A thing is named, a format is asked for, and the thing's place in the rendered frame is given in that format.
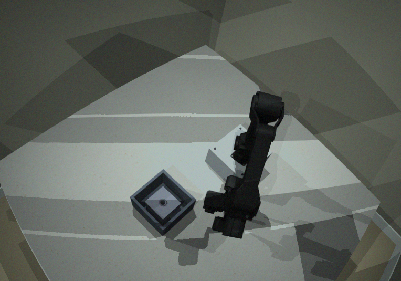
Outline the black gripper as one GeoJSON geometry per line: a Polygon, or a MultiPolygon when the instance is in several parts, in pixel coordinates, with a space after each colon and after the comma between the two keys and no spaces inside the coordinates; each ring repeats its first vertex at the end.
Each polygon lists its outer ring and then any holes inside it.
{"type": "MultiPolygon", "coordinates": [[[[238,178],[234,175],[230,175],[227,177],[226,183],[224,190],[226,194],[228,194],[227,199],[225,200],[225,207],[224,211],[226,211],[227,205],[228,205],[228,200],[230,198],[231,192],[235,190],[236,184],[241,180],[242,178],[238,178]]],[[[223,217],[215,217],[212,225],[212,230],[213,231],[218,231],[218,232],[223,232],[224,230],[224,225],[226,221],[226,216],[224,215],[223,217]]]]}

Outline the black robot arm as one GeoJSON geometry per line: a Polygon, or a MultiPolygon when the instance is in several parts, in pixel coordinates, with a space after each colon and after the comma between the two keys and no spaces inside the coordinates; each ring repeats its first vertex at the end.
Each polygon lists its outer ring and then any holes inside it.
{"type": "MultiPolygon", "coordinates": [[[[259,182],[271,142],[284,117],[284,102],[276,95],[257,91],[251,100],[248,131],[236,135],[234,152],[230,155],[246,166],[243,178],[231,192],[225,211],[224,236],[242,239],[246,220],[252,221],[260,207],[259,182]],[[268,123],[278,122],[274,125],[268,123]]],[[[223,212],[228,194],[208,191],[204,200],[205,212],[223,212]]]]}

